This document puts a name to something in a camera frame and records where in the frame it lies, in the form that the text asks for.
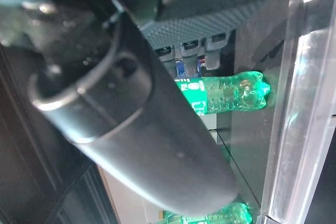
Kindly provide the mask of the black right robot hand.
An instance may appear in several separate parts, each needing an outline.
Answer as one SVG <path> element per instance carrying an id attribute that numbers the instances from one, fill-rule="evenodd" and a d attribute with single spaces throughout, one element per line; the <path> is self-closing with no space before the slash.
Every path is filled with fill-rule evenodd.
<path id="1" fill-rule="evenodd" d="M 235 29 L 264 0 L 1 0 L 1 42 L 45 65 L 31 104 L 76 148 L 153 204 L 210 214 L 239 191 L 158 50 Z"/>

